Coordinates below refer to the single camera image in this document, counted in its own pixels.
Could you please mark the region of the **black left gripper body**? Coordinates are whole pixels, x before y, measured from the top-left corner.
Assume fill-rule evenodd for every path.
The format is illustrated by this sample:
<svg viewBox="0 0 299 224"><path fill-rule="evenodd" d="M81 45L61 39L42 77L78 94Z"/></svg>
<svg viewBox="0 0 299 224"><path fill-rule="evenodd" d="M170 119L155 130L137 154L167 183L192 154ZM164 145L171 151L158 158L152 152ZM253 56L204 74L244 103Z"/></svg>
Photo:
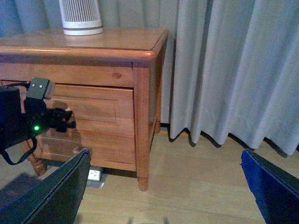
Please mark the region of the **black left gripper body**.
<svg viewBox="0 0 299 224"><path fill-rule="evenodd" d="M0 88L0 148L7 149L36 137L49 128L47 108L42 99L25 98L21 111L20 90L12 86Z"/></svg>

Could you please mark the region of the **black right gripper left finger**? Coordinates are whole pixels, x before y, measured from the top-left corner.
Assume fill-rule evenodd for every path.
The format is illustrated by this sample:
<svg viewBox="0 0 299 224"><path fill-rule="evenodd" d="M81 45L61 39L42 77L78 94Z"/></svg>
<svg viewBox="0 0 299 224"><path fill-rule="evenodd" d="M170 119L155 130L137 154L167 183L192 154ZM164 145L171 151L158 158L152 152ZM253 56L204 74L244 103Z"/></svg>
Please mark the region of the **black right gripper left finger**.
<svg viewBox="0 0 299 224"><path fill-rule="evenodd" d="M72 224L90 170L87 148L0 211L2 224Z"/></svg>

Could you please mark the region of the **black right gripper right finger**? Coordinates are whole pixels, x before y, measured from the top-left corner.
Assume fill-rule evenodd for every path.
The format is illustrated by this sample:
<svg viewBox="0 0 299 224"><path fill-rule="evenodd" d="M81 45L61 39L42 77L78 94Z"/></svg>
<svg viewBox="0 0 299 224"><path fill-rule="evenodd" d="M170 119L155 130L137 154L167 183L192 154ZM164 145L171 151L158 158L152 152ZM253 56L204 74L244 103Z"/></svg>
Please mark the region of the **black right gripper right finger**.
<svg viewBox="0 0 299 224"><path fill-rule="evenodd" d="M250 191L267 224L299 222L299 179L244 149L241 166Z"/></svg>

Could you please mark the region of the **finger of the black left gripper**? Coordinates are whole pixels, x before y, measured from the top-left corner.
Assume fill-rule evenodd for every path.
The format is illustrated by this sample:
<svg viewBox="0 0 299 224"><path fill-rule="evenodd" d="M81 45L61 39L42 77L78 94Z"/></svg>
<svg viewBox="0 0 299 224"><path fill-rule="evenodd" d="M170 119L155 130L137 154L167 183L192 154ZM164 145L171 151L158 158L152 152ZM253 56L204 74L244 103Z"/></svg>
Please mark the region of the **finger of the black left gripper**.
<svg viewBox="0 0 299 224"><path fill-rule="evenodd" d="M47 111L47 119L49 127L54 128L57 132L65 133L67 129L76 128L76 121L72 117L72 110L62 108L49 109Z"/></svg>

